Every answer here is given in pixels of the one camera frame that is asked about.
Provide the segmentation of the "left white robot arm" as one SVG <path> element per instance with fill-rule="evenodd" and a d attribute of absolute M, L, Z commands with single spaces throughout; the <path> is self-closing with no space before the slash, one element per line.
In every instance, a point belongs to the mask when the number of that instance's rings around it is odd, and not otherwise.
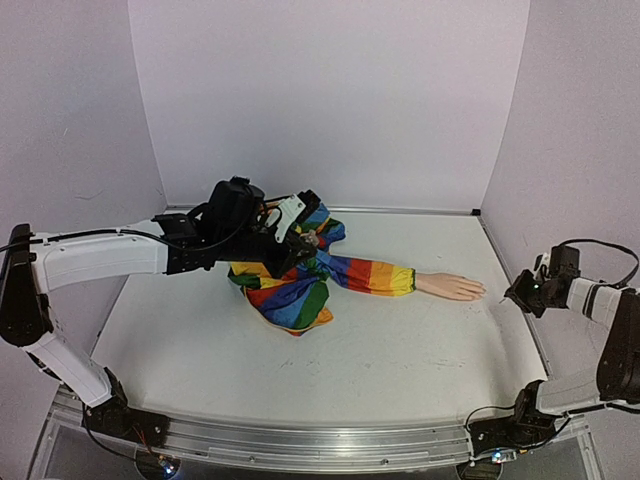
<path fill-rule="evenodd" d="M 319 205 L 311 190 L 268 200 L 249 180 L 234 177 L 186 214 L 155 216 L 149 229 L 36 234 L 17 225 L 1 249 L 1 337 L 76 394 L 89 432 L 162 447 L 169 418 L 130 406 L 116 375 L 66 340 L 49 293 L 111 277 L 209 271 L 219 261 L 258 262 L 279 278 L 315 255 L 294 228 Z"/>

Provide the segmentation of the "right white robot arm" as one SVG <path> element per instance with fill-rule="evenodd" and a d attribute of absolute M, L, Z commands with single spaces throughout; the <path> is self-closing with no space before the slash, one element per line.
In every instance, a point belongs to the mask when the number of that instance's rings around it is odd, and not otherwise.
<path fill-rule="evenodd" d="M 536 318 L 549 310 L 567 310 L 606 329 L 598 363 L 572 376 L 528 384 L 514 402 L 508 422 L 509 443 L 523 450 L 554 439 L 578 414 L 599 410 L 639 413 L 639 290 L 630 285 L 639 272 L 635 264 L 617 282 L 582 276 L 578 244 L 594 244 L 632 257 L 631 249 L 595 239 L 570 239 L 536 258 L 523 270 L 504 297 Z"/>

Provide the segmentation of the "small nail polish bottle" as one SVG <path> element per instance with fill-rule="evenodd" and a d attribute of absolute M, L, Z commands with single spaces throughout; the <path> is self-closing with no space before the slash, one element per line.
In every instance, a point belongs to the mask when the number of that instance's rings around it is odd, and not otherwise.
<path fill-rule="evenodd" d="M 315 231 L 308 231 L 306 233 L 303 233 L 300 235 L 300 238 L 314 248 L 317 248 L 320 244 L 320 239 Z"/>

